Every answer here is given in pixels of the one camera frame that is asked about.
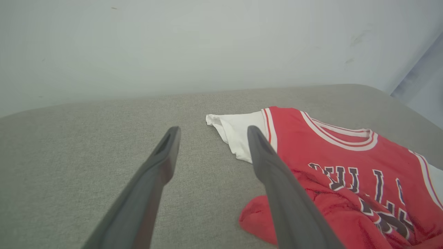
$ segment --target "jersey armhole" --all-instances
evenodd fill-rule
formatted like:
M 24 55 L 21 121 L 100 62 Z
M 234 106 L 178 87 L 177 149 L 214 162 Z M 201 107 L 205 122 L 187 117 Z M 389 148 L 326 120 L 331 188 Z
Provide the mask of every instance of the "jersey armhole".
M 426 189 L 434 203 L 443 211 L 443 171 L 430 165 L 424 156 L 411 150 L 409 152 L 417 157 Z

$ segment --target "white wall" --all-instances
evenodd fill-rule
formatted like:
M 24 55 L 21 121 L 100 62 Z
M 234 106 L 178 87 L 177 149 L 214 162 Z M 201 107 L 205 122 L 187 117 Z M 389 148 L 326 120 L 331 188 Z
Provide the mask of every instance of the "white wall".
M 2 0 L 0 116 L 307 84 L 390 93 L 442 24 L 441 0 Z
M 443 129 L 443 66 L 407 105 Z

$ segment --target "t-shirt sleeve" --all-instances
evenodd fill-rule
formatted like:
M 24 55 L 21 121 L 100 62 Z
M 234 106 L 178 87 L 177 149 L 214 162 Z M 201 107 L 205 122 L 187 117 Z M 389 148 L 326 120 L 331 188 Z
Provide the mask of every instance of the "t-shirt sleeve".
M 239 160 L 252 163 L 248 144 L 248 127 L 257 126 L 266 136 L 265 119 L 261 111 L 248 114 L 206 115 L 207 125 L 214 126 L 221 139 L 229 145 Z

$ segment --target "white trim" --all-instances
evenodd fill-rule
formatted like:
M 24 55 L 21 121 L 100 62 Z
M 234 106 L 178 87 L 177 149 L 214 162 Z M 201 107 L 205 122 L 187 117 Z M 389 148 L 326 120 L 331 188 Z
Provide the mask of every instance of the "white trim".
M 424 184 L 426 185 L 427 188 L 427 192 L 429 193 L 429 195 L 431 196 L 431 199 L 434 201 L 434 203 L 441 209 L 443 210 L 443 207 L 439 204 L 439 198 L 434 194 L 433 189 L 433 185 L 432 183 L 429 181 L 429 175 L 427 174 L 427 163 L 426 163 L 426 159 L 422 156 L 419 155 L 411 150 L 409 150 L 409 152 L 411 152 L 412 154 L 414 154 L 418 161 L 420 162 L 420 166 L 421 166 L 421 173 L 423 175 L 423 180 L 424 180 Z
M 324 140 L 326 140 L 327 142 L 337 145 L 339 147 L 342 147 L 343 149 L 347 149 L 347 150 L 351 150 L 351 151 L 367 151 L 372 149 L 376 144 L 377 144 L 377 138 L 378 138 L 378 134 L 375 132 L 370 131 L 369 133 L 371 134 L 371 137 L 369 137 L 369 139 L 364 142 L 364 146 L 357 146 L 357 147 L 353 147 L 353 146 L 349 146 L 346 144 L 353 144 L 353 145 L 361 145 L 362 143 L 350 143 L 350 142 L 345 142 L 342 143 L 340 141 L 340 139 L 332 136 L 329 133 L 325 134 L 325 131 L 323 130 L 323 132 L 319 129 L 319 127 L 317 127 L 317 125 L 315 125 L 314 121 L 310 119 L 310 117 L 308 116 L 307 113 L 300 111 L 300 113 L 302 114 L 303 119 L 305 120 L 306 124 L 317 134 L 319 135 L 321 138 L 323 138 Z M 346 130 L 348 129 L 336 129 L 334 132 L 343 134 L 343 133 L 347 133 L 344 135 L 348 135 L 348 136 L 355 136 L 355 132 L 346 132 Z
M 354 133 L 356 133 L 355 136 L 359 136 L 359 135 L 358 135 L 359 133 L 366 132 L 366 131 L 368 130 L 368 129 L 351 130 L 351 129 L 347 129 L 347 128 L 338 127 L 338 126 L 335 126 L 335 125 L 331 125 L 331 124 L 323 123 L 323 122 L 321 122 L 321 121 L 318 121 L 317 119 L 311 118 L 310 116 L 309 116 L 309 118 L 310 118 L 311 120 L 315 121 L 316 123 L 320 123 L 319 126 L 323 126 L 323 127 L 327 128 L 327 129 L 329 129 L 329 130 L 332 130 L 333 128 L 337 128 L 337 129 L 340 129 L 340 130 L 343 130 L 343 131 L 354 132 Z
M 264 113 L 264 109 L 261 110 L 261 114 L 263 115 L 263 122 L 264 122 L 264 136 L 266 137 L 266 140 L 269 141 L 268 123 L 266 119 L 266 114 Z
M 274 120 L 272 119 L 272 114 L 271 114 L 271 110 L 269 108 L 266 108 L 266 113 L 268 114 L 268 119 L 269 119 L 269 131 L 271 132 L 271 146 L 272 148 L 274 148 L 274 150 L 277 152 L 277 133 L 276 133 L 276 129 L 274 127 Z

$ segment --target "gray fabric surface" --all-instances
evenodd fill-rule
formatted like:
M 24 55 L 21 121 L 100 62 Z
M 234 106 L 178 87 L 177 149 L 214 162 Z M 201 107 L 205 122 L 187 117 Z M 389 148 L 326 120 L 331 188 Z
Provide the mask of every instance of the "gray fabric surface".
M 67 104 L 0 119 L 0 247 L 80 248 L 166 132 L 182 129 L 152 248 L 275 248 L 238 217 L 264 194 L 205 115 L 294 107 L 347 128 L 371 128 L 443 164 L 443 131 L 379 90 L 359 85 L 255 89 Z

